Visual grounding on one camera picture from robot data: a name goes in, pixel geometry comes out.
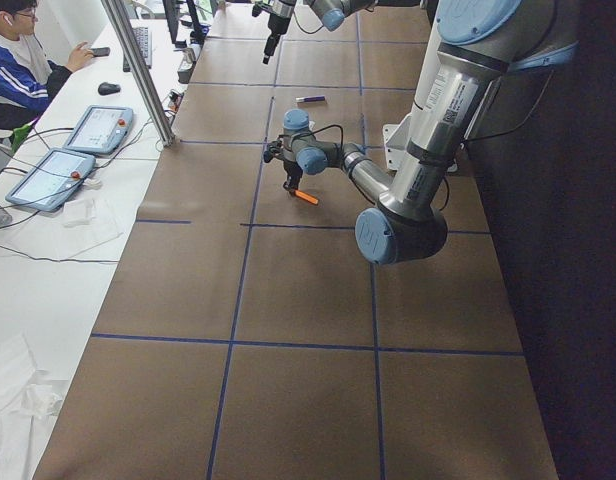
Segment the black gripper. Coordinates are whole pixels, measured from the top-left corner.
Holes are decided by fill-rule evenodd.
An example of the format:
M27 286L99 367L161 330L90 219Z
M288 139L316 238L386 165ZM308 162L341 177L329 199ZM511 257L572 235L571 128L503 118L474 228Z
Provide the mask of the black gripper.
M283 161L283 167L287 175L283 188L291 196L296 196L299 190L299 182L303 176L303 170L296 162L288 160Z
M269 16L268 24L267 24L270 35L268 37L266 43L266 49L263 55L263 63L268 64L271 58L274 55L274 52L271 50L275 50L281 36L283 35L283 18L277 15L271 14Z

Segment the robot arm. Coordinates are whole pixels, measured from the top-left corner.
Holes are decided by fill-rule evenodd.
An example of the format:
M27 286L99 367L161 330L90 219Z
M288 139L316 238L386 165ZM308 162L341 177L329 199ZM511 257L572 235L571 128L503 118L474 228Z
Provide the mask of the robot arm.
M267 27L270 34L266 40L263 53L263 63L268 64L282 38L288 32L297 5L295 0L252 1L252 16L257 17L262 12L269 14ZM377 1L308 1L307 5L328 31L336 30L351 14L362 9L374 7Z
M375 264L442 249L447 224L431 202L494 85L512 72L567 63L577 46L577 1L436 1L429 9L432 29L411 112L385 139L400 158L394 175L354 143L318 140L301 109L286 112L282 133L263 155L282 161L291 193L305 174L345 172L374 204L359 214L355 238Z

